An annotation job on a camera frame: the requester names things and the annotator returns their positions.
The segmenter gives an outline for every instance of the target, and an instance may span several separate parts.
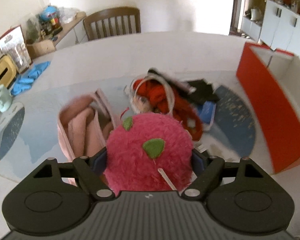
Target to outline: pink fabric pouch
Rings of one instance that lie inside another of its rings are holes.
[[[101,89],[75,98],[59,112],[61,150],[69,162],[80,156],[92,157],[106,146],[110,131],[120,124]]]

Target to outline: circular cap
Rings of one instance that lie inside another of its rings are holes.
[[[62,197],[53,191],[39,191],[26,198],[26,207],[35,212],[49,212],[58,208],[62,203]]]
[[[194,188],[187,189],[185,195],[188,197],[197,197],[200,195],[200,191]]]
[[[252,212],[266,210],[272,203],[272,199],[266,193],[255,190],[238,193],[234,201],[238,207]]]
[[[99,197],[110,197],[112,195],[112,191],[109,189],[101,189],[97,191],[97,196]]]

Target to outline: green felt patch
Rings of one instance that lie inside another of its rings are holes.
[[[155,159],[163,152],[165,141],[161,138],[150,139],[143,143],[142,148],[151,159]]]
[[[130,128],[132,127],[132,122],[133,122],[132,117],[131,117],[131,116],[127,117],[127,118],[124,119],[124,121],[122,122],[123,128],[124,128],[126,131],[129,131]]]

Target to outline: white table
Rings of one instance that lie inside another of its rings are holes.
[[[151,67],[185,80],[205,78],[216,86],[224,84],[250,106],[235,77],[245,41],[204,33],[146,33],[87,42],[38,58],[36,63],[51,60],[51,65],[31,90],[14,99],[24,104],[25,118],[15,143],[0,161],[0,176],[8,178],[9,183],[20,182],[47,157],[65,162],[57,138],[60,108],[71,98],[100,87],[114,111],[121,114],[129,105],[124,86]],[[255,120],[256,144],[251,157],[271,173],[268,150]],[[207,148],[216,144],[224,157],[234,155],[239,160],[235,153],[207,134],[202,143]],[[300,235],[300,166],[273,177],[295,201],[296,211],[289,231]],[[0,228],[2,234],[6,227],[0,224]]]

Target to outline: pink fuzzy toy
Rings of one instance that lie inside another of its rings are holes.
[[[189,133],[170,116],[146,113],[128,117],[111,132],[105,176],[116,195],[127,191],[169,191],[162,168],[178,191],[192,174]]]

